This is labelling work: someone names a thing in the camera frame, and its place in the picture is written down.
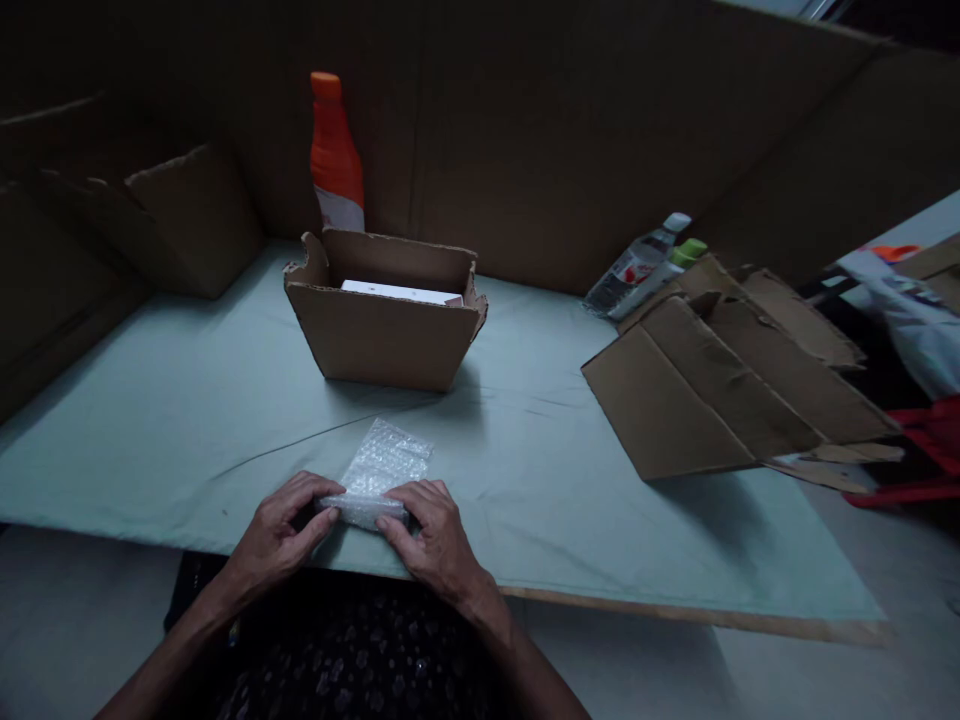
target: white box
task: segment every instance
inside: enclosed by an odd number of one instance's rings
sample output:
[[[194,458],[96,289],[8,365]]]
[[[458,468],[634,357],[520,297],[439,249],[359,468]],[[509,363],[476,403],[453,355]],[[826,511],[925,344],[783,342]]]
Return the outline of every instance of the white box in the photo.
[[[417,290],[415,288],[400,287],[398,285],[381,285],[379,283],[361,282],[360,280],[344,280],[341,290],[359,292],[366,295],[382,295],[383,297],[400,298],[401,300],[416,300],[434,305],[449,305],[463,307],[463,296],[456,293],[443,293],[435,290]]]

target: orange bottle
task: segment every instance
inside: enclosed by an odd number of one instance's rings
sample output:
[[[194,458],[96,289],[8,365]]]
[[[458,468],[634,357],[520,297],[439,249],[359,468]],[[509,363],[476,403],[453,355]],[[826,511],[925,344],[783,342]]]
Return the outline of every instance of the orange bottle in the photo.
[[[313,146],[310,171],[323,226],[364,229],[363,168],[341,102],[340,78],[310,73],[313,88]]]

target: orange bottle cap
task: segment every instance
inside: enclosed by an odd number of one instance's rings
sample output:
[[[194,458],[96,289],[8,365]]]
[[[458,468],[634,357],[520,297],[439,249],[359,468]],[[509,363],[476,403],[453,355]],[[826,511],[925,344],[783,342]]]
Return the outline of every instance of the orange bottle cap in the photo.
[[[310,73],[310,86],[317,100],[340,102],[340,78],[333,73]]]

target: green bottle cap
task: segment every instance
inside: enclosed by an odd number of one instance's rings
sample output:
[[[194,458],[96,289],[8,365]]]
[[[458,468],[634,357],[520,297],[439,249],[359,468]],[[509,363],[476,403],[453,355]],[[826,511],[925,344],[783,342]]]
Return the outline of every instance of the green bottle cap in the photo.
[[[683,245],[674,249],[673,254],[670,256],[670,262],[686,270],[706,251],[707,244],[705,242],[701,242],[696,238],[690,238],[684,242]]]

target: table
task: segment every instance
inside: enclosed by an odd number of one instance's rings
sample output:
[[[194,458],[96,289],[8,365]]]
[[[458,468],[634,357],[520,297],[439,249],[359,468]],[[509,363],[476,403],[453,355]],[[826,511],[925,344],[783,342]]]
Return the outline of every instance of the table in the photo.
[[[855,643],[884,615],[772,470],[637,477],[580,373],[615,337],[577,298],[485,277],[487,323],[452,390],[326,381],[270,245],[218,301],[158,294],[0,427],[0,519],[229,553],[297,470],[338,478],[376,417],[435,443],[504,592]],[[319,565],[405,575],[340,528]]]

